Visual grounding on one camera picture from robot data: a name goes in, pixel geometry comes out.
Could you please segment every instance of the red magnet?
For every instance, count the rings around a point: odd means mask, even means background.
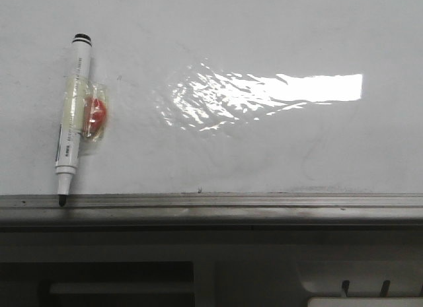
[[[84,110],[84,136],[92,138],[102,129],[106,122],[107,108],[104,102],[98,98],[88,97],[85,99]]]

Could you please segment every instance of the marker barrel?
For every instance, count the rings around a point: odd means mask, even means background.
[[[58,194],[68,195],[78,167],[79,142],[83,129],[85,97],[91,62],[91,39],[77,34],[72,41],[72,70],[67,80],[63,115],[60,125],[56,174]]]

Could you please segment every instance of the whiteboard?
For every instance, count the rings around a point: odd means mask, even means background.
[[[0,195],[56,191],[70,42],[110,90],[72,193],[420,193],[422,0],[0,0]]]

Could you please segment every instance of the metal ledge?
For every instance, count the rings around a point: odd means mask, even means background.
[[[182,193],[0,196],[0,227],[187,224],[423,225],[422,194]]]

